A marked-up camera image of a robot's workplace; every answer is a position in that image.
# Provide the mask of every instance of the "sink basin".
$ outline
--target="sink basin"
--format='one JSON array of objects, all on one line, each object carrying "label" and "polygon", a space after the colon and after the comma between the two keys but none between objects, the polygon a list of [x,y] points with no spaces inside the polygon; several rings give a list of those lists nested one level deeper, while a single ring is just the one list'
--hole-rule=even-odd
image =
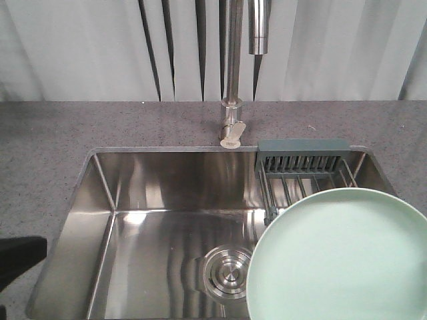
[{"label": "sink basin", "polygon": [[[246,318],[246,272],[265,230],[256,148],[96,149],[30,299],[32,319]],[[394,194],[367,150],[359,187]],[[292,202],[346,186],[289,179]],[[271,179],[279,210],[288,206]]]}]

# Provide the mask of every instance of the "kitchen faucet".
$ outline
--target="kitchen faucet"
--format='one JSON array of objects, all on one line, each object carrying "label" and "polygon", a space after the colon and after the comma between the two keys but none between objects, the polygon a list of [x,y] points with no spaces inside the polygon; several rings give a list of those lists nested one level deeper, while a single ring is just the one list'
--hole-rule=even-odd
[{"label": "kitchen faucet", "polygon": [[[242,38],[243,1],[230,0],[228,35],[228,83],[226,97],[221,103],[220,143],[226,149],[240,147],[240,137],[246,124],[240,120],[242,100],[239,92],[240,40]],[[248,0],[249,54],[263,55],[268,50],[268,19],[270,0]]]}]

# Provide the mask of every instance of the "gray speckled countertop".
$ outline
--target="gray speckled countertop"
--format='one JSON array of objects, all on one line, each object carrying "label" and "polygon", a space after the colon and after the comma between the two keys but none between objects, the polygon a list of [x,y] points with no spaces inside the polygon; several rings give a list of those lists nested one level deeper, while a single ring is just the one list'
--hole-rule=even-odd
[{"label": "gray speckled countertop", "polygon": [[[427,213],[427,102],[248,103],[242,145],[260,139],[345,138],[373,150],[402,199]],[[209,146],[219,103],[0,103],[0,237],[59,235],[94,147]],[[43,263],[0,294],[24,319]]]}]

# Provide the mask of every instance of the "curtain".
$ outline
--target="curtain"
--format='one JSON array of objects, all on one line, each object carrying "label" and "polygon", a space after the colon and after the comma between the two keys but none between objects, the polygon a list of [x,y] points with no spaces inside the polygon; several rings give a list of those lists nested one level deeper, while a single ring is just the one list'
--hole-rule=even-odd
[{"label": "curtain", "polygon": [[[427,99],[427,1],[272,0],[244,101]],[[0,0],[0,101],[220,101],[228,0]]]}]

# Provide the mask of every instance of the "faucet spout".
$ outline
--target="faucet spout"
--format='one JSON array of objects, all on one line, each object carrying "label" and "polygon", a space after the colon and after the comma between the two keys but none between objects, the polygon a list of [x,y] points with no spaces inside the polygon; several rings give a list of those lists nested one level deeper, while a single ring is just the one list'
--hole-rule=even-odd
[{"label": "faucet spout", "polygon": [[268,52],[268,20],[271,0],[248,0],[249,54],[265,55]]}]

